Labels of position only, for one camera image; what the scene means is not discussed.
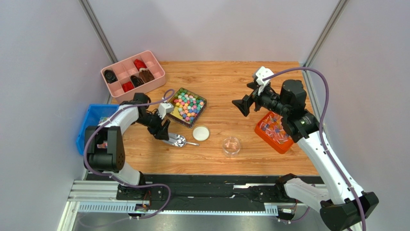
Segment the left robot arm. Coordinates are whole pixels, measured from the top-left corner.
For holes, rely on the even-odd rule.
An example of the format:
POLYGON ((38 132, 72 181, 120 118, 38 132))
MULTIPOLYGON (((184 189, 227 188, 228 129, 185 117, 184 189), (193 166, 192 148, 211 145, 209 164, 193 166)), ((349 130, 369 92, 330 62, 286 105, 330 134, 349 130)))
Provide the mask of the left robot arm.
POLYGON ((165 116, 173 110, 168 102, 173 93, 174 90, 167 90, 156 102, 144 93, 135 93, 132 100, 122 102, 103 123, 87 127, 83 151, 85 168, 97 176, 110 177, 123 186, 145 188, 144 175, 126 162, 123 134, 131 125, 140 124, 155 139, 167 141, 170 120, 165 116))

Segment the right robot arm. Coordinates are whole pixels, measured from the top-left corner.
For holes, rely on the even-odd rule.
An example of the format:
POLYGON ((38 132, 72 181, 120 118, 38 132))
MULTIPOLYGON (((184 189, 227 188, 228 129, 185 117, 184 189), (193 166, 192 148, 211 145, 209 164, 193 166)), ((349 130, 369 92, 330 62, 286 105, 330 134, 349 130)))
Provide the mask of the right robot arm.
POLYGON ((342 231, 363 223, 379 203, 373 192, 365 192, 338 160, 317 118, 306 109, 307 93, 299 80, 286 80, 280 93, 270 84, 248 83, 252 89, 233 104, 247 116, 250 107, 266 108, 282 117, 282 126, 309 157, 326 185, 322 191, 305 183, 294 174, 276 180, 276 195, 280 200, 296 199, 320 214, 328 229, 342 231))

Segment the metal scoop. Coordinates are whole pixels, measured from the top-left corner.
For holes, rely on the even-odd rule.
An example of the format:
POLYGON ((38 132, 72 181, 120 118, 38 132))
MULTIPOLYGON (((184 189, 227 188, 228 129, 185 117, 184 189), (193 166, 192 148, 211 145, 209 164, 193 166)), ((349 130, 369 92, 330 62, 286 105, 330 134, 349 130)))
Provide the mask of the metal scoop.
POLYGON ((187 144, 193 146, 200 146, 200 144, 198 143, 188 142, 184 136, 176 133, 169 133, 168 137, 168 140, 162 140, 162 142, 179 148, 184 147, 187 144))

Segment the clear plastic cup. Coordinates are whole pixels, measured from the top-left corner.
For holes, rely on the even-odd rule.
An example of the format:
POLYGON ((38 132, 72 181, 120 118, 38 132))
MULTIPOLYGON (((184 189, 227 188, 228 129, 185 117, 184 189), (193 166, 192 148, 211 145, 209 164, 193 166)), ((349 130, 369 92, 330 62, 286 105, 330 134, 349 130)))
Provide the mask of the clear plastic cup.
POLYGON ((241 150, 240 140, 233 136, 227 137, 222 143, 222 150, 226 157, 237 156, 241 150))

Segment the blue plastic bin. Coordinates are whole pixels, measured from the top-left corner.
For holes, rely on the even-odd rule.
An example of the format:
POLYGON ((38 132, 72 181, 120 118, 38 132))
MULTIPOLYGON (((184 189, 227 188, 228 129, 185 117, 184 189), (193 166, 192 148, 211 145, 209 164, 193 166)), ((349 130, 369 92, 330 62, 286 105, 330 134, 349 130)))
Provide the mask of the blue plastic bin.
POLYGON ((119 108, 118 104, 90 104, 82 121, 76 147, 80 155, 83 155, 85 146, 85 129, 88 126, 96 126, 110 118, 119 108))

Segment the orange tray of candies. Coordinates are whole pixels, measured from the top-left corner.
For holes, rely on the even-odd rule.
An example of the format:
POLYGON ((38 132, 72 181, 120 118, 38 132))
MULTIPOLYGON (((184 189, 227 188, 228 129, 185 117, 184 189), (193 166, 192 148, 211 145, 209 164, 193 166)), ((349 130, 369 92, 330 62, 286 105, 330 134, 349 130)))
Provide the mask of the orange tray of candies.
POLYGON ((294 141, 284 131, 282 117, 274 112, 268 112, 255 126, 255 133, 269 146, 280 154, 286 153, 294 141))

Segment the square tin of star candies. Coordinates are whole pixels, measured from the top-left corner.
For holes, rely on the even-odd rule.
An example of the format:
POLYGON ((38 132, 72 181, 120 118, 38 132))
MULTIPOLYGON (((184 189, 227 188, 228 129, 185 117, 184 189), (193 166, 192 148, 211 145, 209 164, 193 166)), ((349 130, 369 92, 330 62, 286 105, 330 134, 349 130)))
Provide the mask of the square tin of star candies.
POLYGON ((206 109, 207 100, 185 88, 180 88, 168 101, 174 107, 167 117, 187 128, 193 128, 206 109))

